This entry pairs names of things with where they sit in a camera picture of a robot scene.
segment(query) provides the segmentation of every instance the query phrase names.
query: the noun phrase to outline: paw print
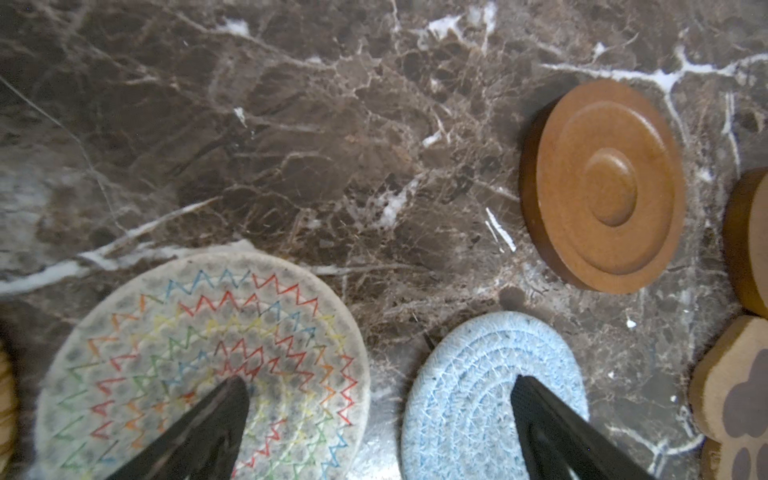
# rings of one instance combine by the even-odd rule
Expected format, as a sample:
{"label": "paw print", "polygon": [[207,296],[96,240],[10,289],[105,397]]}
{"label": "paw print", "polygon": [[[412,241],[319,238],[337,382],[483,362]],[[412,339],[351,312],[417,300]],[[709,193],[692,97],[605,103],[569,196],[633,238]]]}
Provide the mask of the paw print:
{"label": "paw print", "polygon": [[741,316],[699,362],[694,418],[704,480],[768,480],[768,320]]}

